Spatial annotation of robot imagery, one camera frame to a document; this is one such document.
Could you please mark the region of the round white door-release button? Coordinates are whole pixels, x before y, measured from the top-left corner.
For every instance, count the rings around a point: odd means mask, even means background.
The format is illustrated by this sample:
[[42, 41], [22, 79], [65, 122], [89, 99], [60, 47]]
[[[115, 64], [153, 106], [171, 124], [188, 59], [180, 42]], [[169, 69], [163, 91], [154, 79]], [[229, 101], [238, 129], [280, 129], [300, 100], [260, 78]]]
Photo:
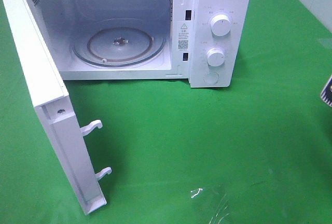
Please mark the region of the round white door-release button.
[[213, 85], [218, 82], [219, 75], [216, 72], [210, 72], [204, 76], [203, 80], [205, 83]]

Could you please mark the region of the white microwave knob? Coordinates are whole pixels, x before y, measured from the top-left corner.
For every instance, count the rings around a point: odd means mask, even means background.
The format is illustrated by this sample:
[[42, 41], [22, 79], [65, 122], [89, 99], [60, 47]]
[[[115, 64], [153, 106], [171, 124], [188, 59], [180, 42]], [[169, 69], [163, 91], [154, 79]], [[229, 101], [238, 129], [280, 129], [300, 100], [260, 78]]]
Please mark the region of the white microwave knob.
[[230, 32], [232, 22], [226, 13], [219, 13], [211, 19], [210, 25], [212, 33], [215, 36], [221, 37]]
[[207, 52], [207, 63], [209, 66], [222, 66], [225, 62], [225, 55], [221, 49], [213, 48]]

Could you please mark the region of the white microwave door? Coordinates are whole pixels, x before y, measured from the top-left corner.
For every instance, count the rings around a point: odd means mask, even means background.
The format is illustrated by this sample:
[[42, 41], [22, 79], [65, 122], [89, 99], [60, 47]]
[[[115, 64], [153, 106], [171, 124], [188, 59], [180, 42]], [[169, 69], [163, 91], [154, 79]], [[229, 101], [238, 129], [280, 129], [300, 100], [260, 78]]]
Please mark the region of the white microwave door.
[[95, 173], [84, 136], [102, 128], [101, 120], [80, 127], [68, 90], [33, 15], [33, 0], [3, 0], [25, 81], [36, 114], [61, 163], [79, 204], [89, 214], [107, 203], [99, 180], [112, 172]]

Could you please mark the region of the white microwave oven body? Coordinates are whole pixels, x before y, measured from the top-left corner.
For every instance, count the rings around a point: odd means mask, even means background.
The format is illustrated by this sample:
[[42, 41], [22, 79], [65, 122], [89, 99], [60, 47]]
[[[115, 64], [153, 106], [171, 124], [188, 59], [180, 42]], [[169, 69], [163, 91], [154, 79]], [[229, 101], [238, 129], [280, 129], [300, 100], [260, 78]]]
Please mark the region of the white microwave oven body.
[[[193, 88], [230, 85], [249, 0], [33, 0], [33, 15], [42, 20], [41, 33], [63, 80], [187, 79]], [[226, 13], [230, 32], [215, 36], [211, 19]], [[155, 57], [131, 66], [100, 67], [73, 52], [74, 34], [96, 22], [132, 18], [170, 26], [170, 37]], [[222, 66], [207, 63], [207, 52], [224, 52]], [[219, 75], [210, 85], [203, 78]]]

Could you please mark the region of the green table cloth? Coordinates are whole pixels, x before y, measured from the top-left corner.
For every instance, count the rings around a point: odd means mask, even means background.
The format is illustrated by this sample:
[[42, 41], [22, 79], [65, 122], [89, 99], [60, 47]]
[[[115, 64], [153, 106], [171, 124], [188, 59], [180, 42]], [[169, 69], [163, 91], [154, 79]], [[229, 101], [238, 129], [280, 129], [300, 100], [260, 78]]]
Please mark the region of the green table cloth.
[[231, 86], [68, 81], [107, 204], [85, 215], [31, 104], [1, 11], [1, 223], [331, 223], [331, 32], [250, 0]]

